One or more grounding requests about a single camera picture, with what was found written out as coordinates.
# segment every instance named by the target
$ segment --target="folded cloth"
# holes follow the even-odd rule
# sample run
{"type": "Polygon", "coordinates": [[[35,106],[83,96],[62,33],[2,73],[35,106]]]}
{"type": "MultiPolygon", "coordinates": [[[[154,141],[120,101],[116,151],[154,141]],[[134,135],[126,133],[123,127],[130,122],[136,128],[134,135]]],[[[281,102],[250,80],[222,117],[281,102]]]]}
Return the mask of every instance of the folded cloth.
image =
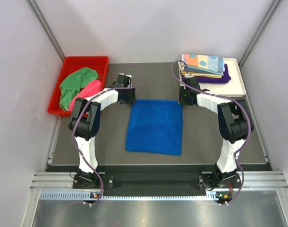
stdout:
{"type": "Polygon", "coordinates": [[[226,84],[231,80],[229,75],[228,66],[225,64],[225,71],[221,78],[197,77],[199,83],[207,84],[226,84]]]}
{"type": "Polygon", "coordinates": [[[98,73],[90,68],[82,68],[68,75],[60,84],[61,97],[59,106],[68,110],[72,99],[94,79],[98,79],[98,73]]]}
{"type": "MultiPolygon", "coordinates": [[[[183,70],[183,65],[178,62],[180,71],[182,72],[183,75],[186,75],[186,71],[183,70]]],[[[212,74],[212,73],[202,73],[202,72],[187,72],[189,76],[193,77],[210,77],[210,78],[221,78],[223,74],[212,74]]]]}
{"type": "Polygon", "coordinates": [[[126,150],[180,155],[182,127],[182,106],[177,101],[137,100],[131,107],[126,150]]]}
{"type": "Polygon", "coordinates": [[[186,62],[188,72],[202,72],[222,75],[224,72],[224,58],[197,54],[182,54],[182,60],[186,62]]]}
{"type": "Polygon", "coordinates": [[[87,98],[90,96],[93,96],[97,94],[101,90],[102,83],[95,79],[92,82],[90,82],[81,92],[79,92],[70,103],[69,111],[72,111],[74,102],[77,98],[87,98]]]}

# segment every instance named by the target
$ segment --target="pink cloth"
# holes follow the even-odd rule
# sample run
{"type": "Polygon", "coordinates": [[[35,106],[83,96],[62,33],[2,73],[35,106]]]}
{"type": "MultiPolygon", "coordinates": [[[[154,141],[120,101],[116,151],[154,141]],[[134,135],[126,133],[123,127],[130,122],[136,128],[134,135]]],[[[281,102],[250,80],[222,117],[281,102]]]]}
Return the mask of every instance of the pink cloth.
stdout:
{"type": "Polygon", "coordinates": [[[92,82],[90,82],[82,91],[80,91],[75,98],[73,98],[73,100],[70,102],[69,105],[69,111],[72,111],[73,109],[73,105],[74,105],[74,101],[76,100],[76,98],[87,98],[90,96],[95,95],[96,93],[98,93],[101,89],[101,85],[102,83],[95,79],[92,82]]]}

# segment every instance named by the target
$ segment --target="green cloth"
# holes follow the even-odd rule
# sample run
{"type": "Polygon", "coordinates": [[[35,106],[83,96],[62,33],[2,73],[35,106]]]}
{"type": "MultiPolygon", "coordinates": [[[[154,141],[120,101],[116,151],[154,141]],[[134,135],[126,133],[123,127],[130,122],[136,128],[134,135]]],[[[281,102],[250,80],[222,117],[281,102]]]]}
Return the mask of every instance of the green cloth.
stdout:
{"type": "Polygon", "coordinates": [[[61,97],[59,106],[67,111],[70,102],[80,92],[80,89],[85,88],[90,82],[98,78],[97,71],[90,68],[82,68],[68,75],[60,84],[61,97]]]}

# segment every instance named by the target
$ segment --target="white tray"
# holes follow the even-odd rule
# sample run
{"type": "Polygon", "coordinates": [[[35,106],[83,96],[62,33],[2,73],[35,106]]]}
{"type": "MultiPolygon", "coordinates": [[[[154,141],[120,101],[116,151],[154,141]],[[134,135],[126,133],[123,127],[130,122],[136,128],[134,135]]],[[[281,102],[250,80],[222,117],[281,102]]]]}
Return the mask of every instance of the white tray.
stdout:
{"type": "Polygon", "coordinates": [[[246,94],[245,86],[239,69],[238,61],[235,58],[225,58],[224,63],[228,66],[231,80],[227,84],[206,84],[199,83],[201,89],[208,89],[212,93],[229,96],[242,97],[246,94]]]}

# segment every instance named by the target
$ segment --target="gray mat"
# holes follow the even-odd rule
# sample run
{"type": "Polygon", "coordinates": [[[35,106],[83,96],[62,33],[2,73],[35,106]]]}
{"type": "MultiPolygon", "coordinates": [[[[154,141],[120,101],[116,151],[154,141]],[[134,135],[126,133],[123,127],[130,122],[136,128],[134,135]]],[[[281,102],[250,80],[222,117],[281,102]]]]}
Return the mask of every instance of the gray mat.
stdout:
{"type": "MultiPolygon", "coordinates": [[[[117,79],[124,64],[109,66],[107,86],[117,79]]],[[[171,63],[137,64],[144,73],[143,83],[136,89],[137,99],[178,100],[179,83],[170,73],[171,63]]],[[[133,84],[139,81],[137,69],[126,68],[133,75],[133,84]]],[[[130,106],[113,104],[101,113],[100,130],[96,137],[96,157],[100,165],[145,164],[214,164],[221,153],[222,137],[217,115],[198,106],[183,107],[183,136],[181,156],[128,152],[125,150],[126,130],[130,106]]],[[[63,118],[56,144],[53,165],[77,165],[79,156],[72,146],[69,118],[63,118]]],[[[265,163],[256,131],[249,145],[240,154],[241,163],[265,163]]]]}

